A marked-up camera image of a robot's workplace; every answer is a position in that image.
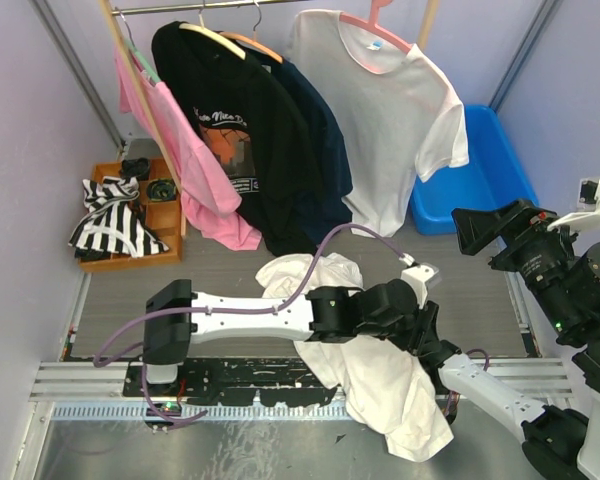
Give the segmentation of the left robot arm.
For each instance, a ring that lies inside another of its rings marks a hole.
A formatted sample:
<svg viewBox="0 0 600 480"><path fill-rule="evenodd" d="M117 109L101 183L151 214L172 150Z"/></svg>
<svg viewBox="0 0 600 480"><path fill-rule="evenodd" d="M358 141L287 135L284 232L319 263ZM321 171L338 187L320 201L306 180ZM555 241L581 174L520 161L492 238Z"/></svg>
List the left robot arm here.
<svg viewBox="0 0 600 480"><path fill-rule="evenodd" d="M196 293L175 280L146 303L145 385L158 396L174 393L179 367L191 344L224 338L271 337L300 342L345 343L358 336L388 340L436 370L459 353L439 338L439 307L420 304L403 280L368 290L323 286L287 298L233 298Z"/></svg>

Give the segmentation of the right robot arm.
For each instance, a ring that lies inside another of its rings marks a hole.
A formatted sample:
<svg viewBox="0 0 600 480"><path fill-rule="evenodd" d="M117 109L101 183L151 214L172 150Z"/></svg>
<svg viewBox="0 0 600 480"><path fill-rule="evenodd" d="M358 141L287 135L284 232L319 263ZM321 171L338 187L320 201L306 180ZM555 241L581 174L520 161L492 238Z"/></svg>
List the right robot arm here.
<svg viewBox="0 0 600 480"><path fill-rule="evenodd" d="M516 275L527 288L541 353L564 361L589 409L527 399L448 342L439 359L419 368L420 385L432 394L455 391L497 420L542 477L600 479L600 242L580 255L573 248L580 233L600 228L600 202L558 216L516 200L492 211L457 208L452 217L465 255L502 241L490 267Z"/></svg>

